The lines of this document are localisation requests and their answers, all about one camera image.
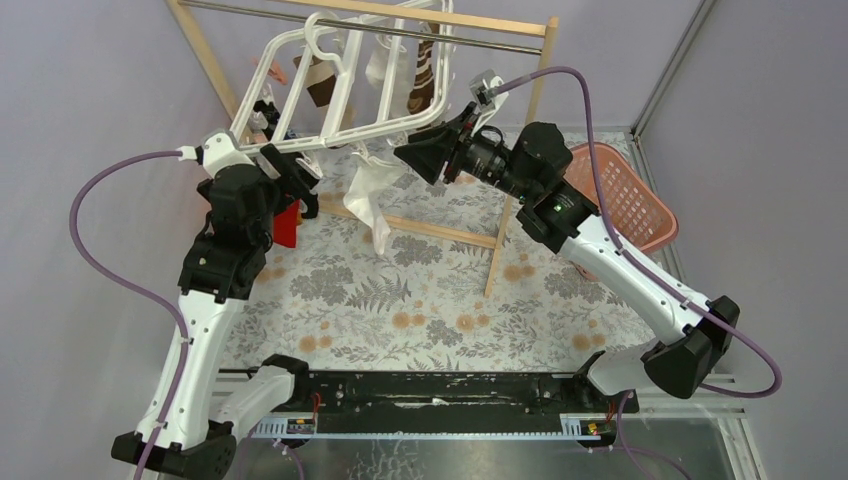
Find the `white plastic clip hanger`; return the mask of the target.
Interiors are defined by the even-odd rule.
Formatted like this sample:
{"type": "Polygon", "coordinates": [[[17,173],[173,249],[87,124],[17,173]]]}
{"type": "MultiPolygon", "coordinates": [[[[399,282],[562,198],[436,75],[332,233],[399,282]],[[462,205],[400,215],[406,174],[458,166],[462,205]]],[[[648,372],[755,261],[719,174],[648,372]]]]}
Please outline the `white plastic clip hanger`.
{"type": "Polygon", "coordinates": [[[303,27],[279,34],[267,43],[229,130],[215,133],[204,142],[206,160],[212,158],[218,146],[223,143],[224,137],[229,138],[231,147],[239,149],[245,159],[260,154],[270,158],[273,153],[306,153],[410,132],[431,125],[444,115],[448,109],[448,90],[452,81],[452,45],[459,42],[450,23],[457,16],[453,11],[453,3],[407,1],[399,5],[387,5],[366,2],[361,7],[352,8],[358,14],[356,17],[339,19],[332,11],[342,8],[340,3],[332,3],[306,17],[303,27]],[[344,129],[342,122],[351,92],[356,85],[360,50],[366,32],[384,33],[393,38],[389,47],[377,117],[370,124],[344,129]],[[440,45],[434,57],[434,97],[430,106],[419,113],[391,118],[389,114],[394,95],[394,78],[399,67],[400,39],[415,36],[432,39],[440,45]],[[265,77],[277,51],[295,41],[304,43],[302,61],[291,81],[289,94],[279,109],[277,128],[265,143],[243,144],[243,139],[252,137],[247,131],[248,121],[253,115],[253,106],[265,86],[265,77]],[[323,65],[329,66],[330,73],[336,78],[321,130],[310,137],[285,140],[283,136],[288,130],[299,98],[306,89],[308,70],[312,67],[311,61],[314,59],[319,59],[323,65]]]}

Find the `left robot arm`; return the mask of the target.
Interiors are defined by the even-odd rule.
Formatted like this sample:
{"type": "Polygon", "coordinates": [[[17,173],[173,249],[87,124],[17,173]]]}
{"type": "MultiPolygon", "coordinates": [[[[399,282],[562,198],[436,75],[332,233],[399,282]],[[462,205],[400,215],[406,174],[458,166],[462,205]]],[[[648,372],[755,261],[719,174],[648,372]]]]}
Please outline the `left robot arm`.
{"type": "Polygon", "coordinates": [[[222,479],[238,443],[274,408],[309,401],[308,365],[275,354],[218,407],[212,391],[227,338],[273,245],[273,218],[297,200],[310,212],[317,179],[298,153],[266,145],[269,177],[236,147],[182,147],[175,155],[203,166],[198,185],[209,202],[202,230],[178,279],[174,337],[150,407],[132,432],[115,438],[113,459],[182,479],[222,479]]]}

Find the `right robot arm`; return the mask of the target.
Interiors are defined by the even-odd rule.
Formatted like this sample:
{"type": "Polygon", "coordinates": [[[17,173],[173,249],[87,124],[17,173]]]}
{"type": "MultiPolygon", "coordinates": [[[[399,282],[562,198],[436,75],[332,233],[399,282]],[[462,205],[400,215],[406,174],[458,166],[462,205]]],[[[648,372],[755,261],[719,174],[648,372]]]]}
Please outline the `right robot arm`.
{"type": "Polygon", "coordinates": [[[573,386],[577,405],[597,412],[613,395],[646,386],[692,397],[729,345],[726,332],[708,317],[733,326],[738,305],[684,286],[625,238],[613,237],[595,203],[566,181],[573,155],[556,125],[529,123],[507,147],[492,138],[496,128],[477,128],[478,118],[469,103],[449,122],[410,135],[394,154],[430,184],[467,173],[517,199],[516,218],[532,240],[588,270],[655,335],[587,360],[573,386]]]}

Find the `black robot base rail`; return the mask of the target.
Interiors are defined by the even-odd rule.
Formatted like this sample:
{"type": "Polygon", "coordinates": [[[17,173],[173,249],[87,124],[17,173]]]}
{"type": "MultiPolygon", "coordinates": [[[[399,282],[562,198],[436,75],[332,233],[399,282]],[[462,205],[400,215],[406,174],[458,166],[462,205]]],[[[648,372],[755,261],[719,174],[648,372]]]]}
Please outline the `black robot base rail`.
{"type": "Polygon", "coordinates": [[[289,438],[600,440],[638,410],[578,374],[323,370],[271,414],[289,438]]]}

